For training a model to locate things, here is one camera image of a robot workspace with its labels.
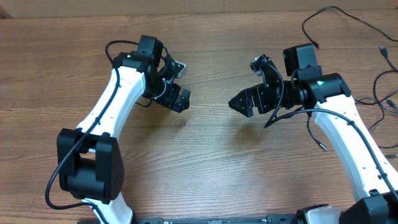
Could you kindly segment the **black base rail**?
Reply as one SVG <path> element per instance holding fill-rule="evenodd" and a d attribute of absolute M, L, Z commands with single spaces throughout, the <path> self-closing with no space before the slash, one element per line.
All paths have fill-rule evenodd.
<path fill-rule="evenodd" d="M 343 208 L 327 204 L 312 205 L 297 210 L 296 214 L 269 214 L 266 217 L 232 217 L 232 218 L 137 218 L 132 216 L 133 224 L 339 224 Z"/>

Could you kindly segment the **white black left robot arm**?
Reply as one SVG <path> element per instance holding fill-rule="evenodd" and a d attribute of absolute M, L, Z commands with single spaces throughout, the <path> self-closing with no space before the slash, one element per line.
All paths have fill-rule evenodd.
<path fill-rule="evenodd" d="M 187 66 L 175 61 L 156 37 L 142 35 L 136 50 L 109 56 L 111 78 L 89 115 L 57 137 L 58 166 L 45 189 L 54 210 L 88 206 L 96 223 L 135 223 L 121 189 L 124 165 L 118 140 L 140 97 L 177 113 L 190 106 L 190 92 L 174 81 Z"/>

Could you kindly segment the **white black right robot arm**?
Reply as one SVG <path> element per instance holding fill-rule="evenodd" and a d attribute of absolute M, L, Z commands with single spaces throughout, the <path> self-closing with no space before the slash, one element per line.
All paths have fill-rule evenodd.
<path fill-rule="evenodd" d="M 396 223 L 397 171 L 382 154 L 362 122 L 349 89 L 338 73 L 323 74 L 311 44 L 283 51 L 284 80 L 266 55 L 250 67 L 262 83 L 240 91 L 229 107 L 250 118 L 254 110 L 270 113 L 270 124 L 305 113 L 325 133 L 347 176 L 355 202 L 349 208 L 327 204 L 301 208 L 292 215 L 268 215 L 266 223 Z"/>

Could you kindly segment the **cardboard wall panel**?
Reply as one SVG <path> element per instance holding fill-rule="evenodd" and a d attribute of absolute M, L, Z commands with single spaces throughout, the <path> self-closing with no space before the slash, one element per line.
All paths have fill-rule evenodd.
<path fill-rule="evenodd" d="M 397 0 L 1 0 L 1 18 L 394 9 Z"/>

